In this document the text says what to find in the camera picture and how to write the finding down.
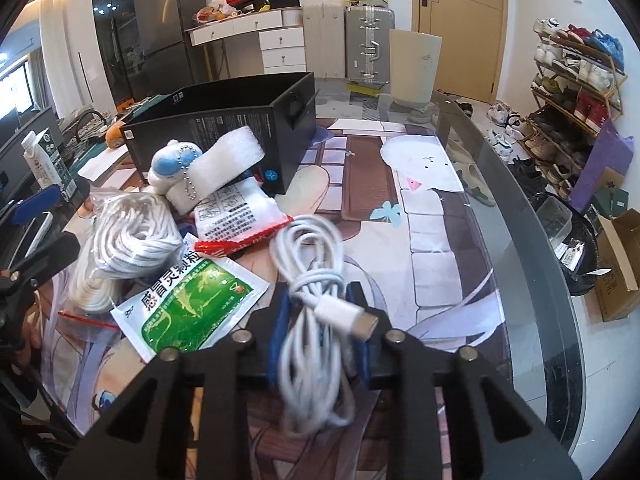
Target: anime table mat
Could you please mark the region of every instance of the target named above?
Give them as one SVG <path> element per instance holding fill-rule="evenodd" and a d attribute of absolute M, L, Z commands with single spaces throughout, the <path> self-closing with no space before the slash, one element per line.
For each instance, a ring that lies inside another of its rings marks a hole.
<path fill-rule="evenodd" d="M 318 119 L 319 126 L 334 122 Z M 332 137 L 306 153 L 287 194 L 276 201 L 291 216 L 321 214 L 338 226 L 348 280 L 362 284 L 368 303 L 385 310 L 394 327 L 433 348 L 476 346 L 511 381 L 500 293 L 462 184 L 433 132 L 402 124 L 393 129 L 331 130 Z M 123 189 L 139 183 L 136 174 Z M 82 242 L 91 220 L 81 216 L 79 211 L 67 229 Z M 272 284 L 255 308 L 268 306 L 278 281 L 268 244 L 249 248 L 237 261 Z M 144 363 L 110 318 L 80 332 L 77 323 L 60 316 L 71 272 L 65 269 L 40 290 L 41 374 L 50 396 L 85 433 Z M 255 477 L 346 480 L 357 472 L 357 478 L 383 478 L 390 399 L 357 380 L 353 389 L 354 423 L 308 440 L 282 436 L 276 395 L 249 394 Z M 194 423 L 201 395 L 196 394 Z M 448 475 L 444 407 L 440 424 Z M 188 478 L 195 453 L 188 455 Z"/>

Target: clear plastic container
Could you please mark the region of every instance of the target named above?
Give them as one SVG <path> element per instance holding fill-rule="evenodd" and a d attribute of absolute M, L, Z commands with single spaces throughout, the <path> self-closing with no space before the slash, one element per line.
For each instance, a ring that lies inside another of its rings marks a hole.
<path fill-rule="evenodd" d="M 554 250 L 571 233 L 571 210 L 556 197 L 550 196 L 536 211 Z"/>

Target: green medicine packet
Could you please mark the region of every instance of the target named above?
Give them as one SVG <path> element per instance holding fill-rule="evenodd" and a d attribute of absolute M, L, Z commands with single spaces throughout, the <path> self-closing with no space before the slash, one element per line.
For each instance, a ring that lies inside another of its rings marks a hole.
<path fill-rule="evenodd" d="M 195 240 L 187 235 L 180 262 L 111 311 L 145 362 L 169 346 L 186 352 L 213 346 L 269 287 L 229 258 L 195 253 Z"/>
<path fill-rule="evenodd" d="M 162 298 L 142 326 L 142 337 L 155 352 L 167 346 L 197 350 L 252 290 L 214 262 L 202 260 Z"/>

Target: purple bag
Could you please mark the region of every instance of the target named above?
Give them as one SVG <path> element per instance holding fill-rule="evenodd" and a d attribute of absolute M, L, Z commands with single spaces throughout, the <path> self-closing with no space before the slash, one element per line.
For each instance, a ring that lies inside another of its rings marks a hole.
<path fill-rule="evenodd" d="M 613 121 L 604 123 L 591 150 L 587 165 L 569 197 L 569 204 L 581 213 L 588 208 L 596 187 L 606 168 L 625 176 L 634 157 L 633 136 L 621 137 Z"/>

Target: wooden door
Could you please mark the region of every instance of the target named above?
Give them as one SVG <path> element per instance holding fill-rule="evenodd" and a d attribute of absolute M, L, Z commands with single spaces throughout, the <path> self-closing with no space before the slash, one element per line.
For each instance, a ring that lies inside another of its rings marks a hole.
<path fill-rule="evenodd" d="M 503 0 L 420 0 L 419 31 L 442 38 L 435 87 L 491 102 Z"/>

